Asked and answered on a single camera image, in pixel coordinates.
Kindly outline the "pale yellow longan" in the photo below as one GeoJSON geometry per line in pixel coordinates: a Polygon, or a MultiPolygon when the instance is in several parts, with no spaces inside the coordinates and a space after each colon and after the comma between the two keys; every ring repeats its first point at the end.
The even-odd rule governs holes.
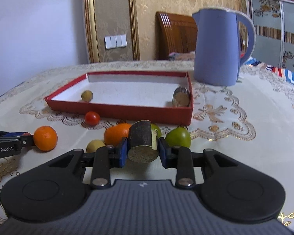
{"type": "Polygon", "coordinates": [[[87,153],[94,153],[97,151],[97,149],[104,147],[105,143],[102,140],[99,139],[95,139],[92,140],[88,143],[87,147],[86,147],[86,152],[87,153]]]}

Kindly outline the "colourful striped bedding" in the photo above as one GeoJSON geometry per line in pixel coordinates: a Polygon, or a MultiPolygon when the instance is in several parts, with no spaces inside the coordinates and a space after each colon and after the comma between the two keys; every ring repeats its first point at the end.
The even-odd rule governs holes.
{"type": "Polygon", "coordinates": [[[270,71],[272,73],[275,73],[277,76],[285,79],[286,82],[294,85],[294,72],[292,72],[291,70],[271,66],[271,65],[266,64],[266,63],[264,63],[262,61],[256,60],[253,57],[250,57],[244,63],[244,65],[250,65],[250,66],[254,66],[254,67],[259,67],[259,68],[264,69],[264,70],[268,70],[268,71],[270,71]]]}

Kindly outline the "dark sugarcane piece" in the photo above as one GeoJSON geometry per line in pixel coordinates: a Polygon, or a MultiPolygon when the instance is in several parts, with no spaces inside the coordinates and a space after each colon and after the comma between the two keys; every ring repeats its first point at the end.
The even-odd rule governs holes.
{"type": "Polygon", "coordinates": [[[157,132],[152,130],[149,120],[135,122],[128,131],[129,151],[127,157],[136,163],[150,163],[159,153],[157,132]]]}

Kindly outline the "sugarcane piece at tray right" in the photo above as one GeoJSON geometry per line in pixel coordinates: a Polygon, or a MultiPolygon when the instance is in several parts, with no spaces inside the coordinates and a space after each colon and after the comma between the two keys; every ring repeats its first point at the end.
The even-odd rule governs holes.
{"type": "Polygon", "coordinates": [[[190,104],[190,92],[185,87],[175,89],[172,96],[172,105],[174,107],[188,107],[190,104]]]}

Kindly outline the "large orange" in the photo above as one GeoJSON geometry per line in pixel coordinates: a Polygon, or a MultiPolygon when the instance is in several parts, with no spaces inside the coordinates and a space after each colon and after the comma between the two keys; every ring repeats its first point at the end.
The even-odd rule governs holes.
{"type": "Polygon", "coordinates": [[[117,146],[124,137],[128,137],[128,132],[131,125],[128,123],[121,123],[109,127],[104,132],[104,143],[106,145],[117,146]]]}

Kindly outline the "red shallow box tray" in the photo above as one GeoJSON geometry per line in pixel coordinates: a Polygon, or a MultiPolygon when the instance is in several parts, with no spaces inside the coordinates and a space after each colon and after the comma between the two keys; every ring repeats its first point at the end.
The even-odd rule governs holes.
{"type": "Polygon", "coordinates": [[[157,124],[189,125],[193,102],[174,107],[172,96],[178,87],[192,90],[191,77],[183,71],[88,72],[45,97],[53,111],[84,115],[94,111],[103,118],[157,124]],[[85,90],[93,92],[90,102],[81,100],[85,90]]]}

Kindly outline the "small orange mandarin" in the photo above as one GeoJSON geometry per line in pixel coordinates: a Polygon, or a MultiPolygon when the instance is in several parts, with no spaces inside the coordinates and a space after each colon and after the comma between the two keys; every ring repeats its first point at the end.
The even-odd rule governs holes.
{"type": "Polygon", "coordinates": [[[34,144],[41,151],[53,150],[58,141],[58,135],[51,126],[41,126],[33,134],[34,144]]]}

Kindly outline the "patterned wardrobe sliding doors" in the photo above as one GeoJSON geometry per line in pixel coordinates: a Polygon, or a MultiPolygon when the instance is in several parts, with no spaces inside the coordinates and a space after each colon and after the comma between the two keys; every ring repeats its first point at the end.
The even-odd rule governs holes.
{"type": "Polygon", "coordinates": [[[250,0],[255,26],[252,57],[294,72],[294,2],[250,0]]]}

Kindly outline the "red cherry tomato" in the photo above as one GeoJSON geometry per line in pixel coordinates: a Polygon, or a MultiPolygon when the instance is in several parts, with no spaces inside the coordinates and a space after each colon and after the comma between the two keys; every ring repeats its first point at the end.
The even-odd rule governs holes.
{"type": "Polygon", "coordinates": [[[85,123],[89,126],[96,126],[100,122],[100,116],[94,111],[89,111],[85,114],[85,123]]]}

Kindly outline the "green tomato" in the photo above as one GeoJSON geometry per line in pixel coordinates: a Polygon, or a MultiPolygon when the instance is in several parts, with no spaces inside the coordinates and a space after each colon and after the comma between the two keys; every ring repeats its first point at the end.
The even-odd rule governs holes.
{"type": "Polygon", "coordinates": [[[165,140],[170,147],[182,146],[188,148],[190,148],[192,141],[189,131],[184,127],[177,127],[170,131],[165,140]]]}
{"type": "Polygon", "coordinates": [[[162,132],[160,130],[160,127],[157,126],[156,124],[151,124],[151,131],[152,131],[152,135],[155,138],[160,138],[162,137],[162,132]]]}

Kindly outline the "gold framed wall panel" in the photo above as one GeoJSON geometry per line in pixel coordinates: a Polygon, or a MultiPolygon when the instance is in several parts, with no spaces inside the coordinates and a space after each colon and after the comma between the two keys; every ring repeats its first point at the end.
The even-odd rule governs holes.
{"type": "Polygon", "coordinates": [[[89,61],[140,60],[136,0],[83,0],[89,61]],[[104,38],[125,34],[127,46],[106,49],[104,38]]]}

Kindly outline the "white wall switch panel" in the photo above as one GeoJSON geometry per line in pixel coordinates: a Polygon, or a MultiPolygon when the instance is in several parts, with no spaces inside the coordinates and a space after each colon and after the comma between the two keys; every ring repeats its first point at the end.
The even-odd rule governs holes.
{"type": "Polygon", "coordinates": [[[127,46],[127,38],[125,34],[118,36],[106,36],[104,38],[106,49],[123,48],[127,46]]]}

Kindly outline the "blue electric kettle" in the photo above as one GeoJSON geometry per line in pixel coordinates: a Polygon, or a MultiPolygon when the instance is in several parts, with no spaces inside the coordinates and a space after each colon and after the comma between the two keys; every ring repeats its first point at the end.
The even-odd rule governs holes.
{"type": "Polygon", "coordinates": [[[192,14],[198,34],[194,58],[194,79],[216,86],[235,85],[240,67],[249,59],[255,46],[255,28],[244,13],[222,7],[206,7],[192,14]],[[245,25],[248,44],[240,50],[239,24],[245,25]]]}

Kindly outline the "wooden bed headboard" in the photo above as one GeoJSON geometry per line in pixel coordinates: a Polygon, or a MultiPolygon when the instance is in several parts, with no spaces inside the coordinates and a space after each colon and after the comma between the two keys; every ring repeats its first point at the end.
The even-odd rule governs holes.
{"type": "Polygon", "coordinates": [[[156,12],[159,25],[158,58],[167,60],[171,53],[189,53],[196,48],[198,28],[188,15],[156,12]]]}

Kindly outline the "yellow-green longan in tray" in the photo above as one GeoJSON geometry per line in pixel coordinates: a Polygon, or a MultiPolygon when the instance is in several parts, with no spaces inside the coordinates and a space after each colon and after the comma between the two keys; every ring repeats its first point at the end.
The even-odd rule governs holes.
{"type": "Polygon", "coordinates": [[[93,92],[90,90],[85,90],[81,94],[81,100],[84,102],[90,102],[93,99],[93,92]]]}

